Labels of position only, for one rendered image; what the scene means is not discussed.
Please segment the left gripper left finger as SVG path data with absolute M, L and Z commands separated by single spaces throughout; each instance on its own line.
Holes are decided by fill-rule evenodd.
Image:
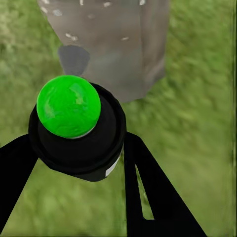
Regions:
M 29 134 L 0 148 L 0 234 L 37 160 Z

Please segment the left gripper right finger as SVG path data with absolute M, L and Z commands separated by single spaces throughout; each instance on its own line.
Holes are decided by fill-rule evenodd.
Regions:
M 154 221 L 143 217 L 137 165 Z M 143 140 L 124 139 L 127 237 L 207 237 Z

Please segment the pesticide atomizer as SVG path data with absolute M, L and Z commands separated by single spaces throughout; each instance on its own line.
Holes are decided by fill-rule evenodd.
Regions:
M 51 170 L 99 182 L 116 166 L 127 133 L 119 100 L 82 77 L 90 56 L 77 45 L 57 55 L 64 76 L 40 91 L 28 134 L 35 154 Z

